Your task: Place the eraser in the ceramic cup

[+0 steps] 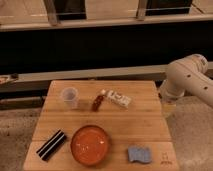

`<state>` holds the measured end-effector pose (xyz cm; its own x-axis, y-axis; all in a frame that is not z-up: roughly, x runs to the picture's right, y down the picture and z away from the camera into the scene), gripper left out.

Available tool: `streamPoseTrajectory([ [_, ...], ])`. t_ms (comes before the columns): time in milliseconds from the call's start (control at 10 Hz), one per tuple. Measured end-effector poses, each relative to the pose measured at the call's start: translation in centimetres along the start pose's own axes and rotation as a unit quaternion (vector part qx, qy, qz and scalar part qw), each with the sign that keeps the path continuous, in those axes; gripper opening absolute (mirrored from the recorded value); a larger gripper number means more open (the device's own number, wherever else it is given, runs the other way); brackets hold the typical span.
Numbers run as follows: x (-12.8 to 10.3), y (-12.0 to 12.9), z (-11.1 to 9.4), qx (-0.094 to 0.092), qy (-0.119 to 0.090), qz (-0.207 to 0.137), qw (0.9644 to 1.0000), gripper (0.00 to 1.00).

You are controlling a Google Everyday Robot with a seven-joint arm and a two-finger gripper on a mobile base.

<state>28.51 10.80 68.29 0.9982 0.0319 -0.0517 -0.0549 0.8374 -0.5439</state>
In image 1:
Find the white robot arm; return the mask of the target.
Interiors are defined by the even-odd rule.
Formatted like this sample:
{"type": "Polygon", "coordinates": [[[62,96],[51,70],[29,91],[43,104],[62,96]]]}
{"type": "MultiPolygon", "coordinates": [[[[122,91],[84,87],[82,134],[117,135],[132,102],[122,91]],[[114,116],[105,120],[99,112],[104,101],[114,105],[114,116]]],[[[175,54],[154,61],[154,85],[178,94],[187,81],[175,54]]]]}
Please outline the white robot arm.
{"type": "Polygon", "coordinates": [[[208,61],[200,54],[192,54],[167,65],[166,79],[158,89],[165,118],[173,113],[176,101],[182,98],[185,92],[198,97],[213,108],[213,80],[205,75],[207,70],[208,61]]]}

